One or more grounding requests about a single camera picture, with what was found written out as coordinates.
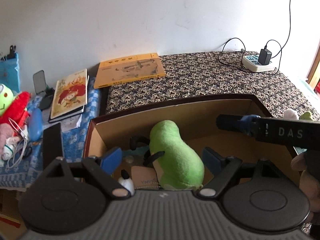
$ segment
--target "green frog plush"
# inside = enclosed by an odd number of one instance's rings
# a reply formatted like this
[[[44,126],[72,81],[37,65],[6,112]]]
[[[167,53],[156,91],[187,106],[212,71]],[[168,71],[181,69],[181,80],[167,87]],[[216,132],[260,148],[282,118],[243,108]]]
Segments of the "green frog plush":
[[[0,116],[4,114],[14,99],[15,96],[11,89],[4,84],[0,84]]]
[[[157,123],[150,132],[150,140],[132,137],[131,149],[137,142],[149,144],[144,165],[153,163],[159,184],[166,190],[198,189],[202,187],[204,164],[199,155],[180,137],[178,126],[170,120]]]

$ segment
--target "hand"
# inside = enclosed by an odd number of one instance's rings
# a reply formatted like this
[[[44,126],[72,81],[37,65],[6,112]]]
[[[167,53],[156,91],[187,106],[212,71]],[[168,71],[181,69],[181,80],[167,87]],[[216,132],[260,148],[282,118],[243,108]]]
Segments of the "hand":
[[[310,201],[310,214],[305,223],[320,225],[320,182],[308,173],[304,153],[299,154],[291,161],[291,168],[294,171],[303,171],[299,188]]]

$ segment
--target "pink plush toy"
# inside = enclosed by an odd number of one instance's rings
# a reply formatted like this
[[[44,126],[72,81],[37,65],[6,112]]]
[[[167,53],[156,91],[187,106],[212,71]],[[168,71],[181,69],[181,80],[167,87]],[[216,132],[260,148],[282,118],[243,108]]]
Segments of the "pink plush toy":
[[[3,155],[5,140],[13,136],[13,128],[7,123],[0,124],[0,156]]]

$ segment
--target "screw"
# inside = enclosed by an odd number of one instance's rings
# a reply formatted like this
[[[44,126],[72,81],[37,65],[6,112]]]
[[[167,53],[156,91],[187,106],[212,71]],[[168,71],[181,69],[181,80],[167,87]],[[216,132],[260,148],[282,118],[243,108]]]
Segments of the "screw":
[[[116,197],[126,197],[129,192],[124,188],[116,188],[112,191],[112,194]]]
[[[204,197],[213,197],[217,192],[213,188],[203,188],[199,193]]]
[[[167,197],[167,196],[169,196],[169,195],[168,195],[168,193],[165,193],[165,192],[164,192],[164,193],[161,193],[161,194],[159,195],[159,197],[162,197],[162,198],[165,198],[165,197]]]
[[[125,159],[126,163],[129,163],[129,164],[133,163],[133,161],[134,161],[134,157],[131,155],[126,156],[124,159]]]

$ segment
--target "white plush toy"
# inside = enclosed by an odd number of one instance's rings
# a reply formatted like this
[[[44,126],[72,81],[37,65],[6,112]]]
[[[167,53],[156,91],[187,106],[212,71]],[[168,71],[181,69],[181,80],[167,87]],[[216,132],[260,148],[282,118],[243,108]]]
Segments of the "white plush toy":
[[[120,183],[120,185],[129,190],[132,196],[134,195],[135,190],[133,181],[132,179],[130,179],[130,176],[126,170],[121,170],[121,177],[118,179],[118,182]]]
[[[289,108],[284,111],[283,119],[299,120],[298,112]]]

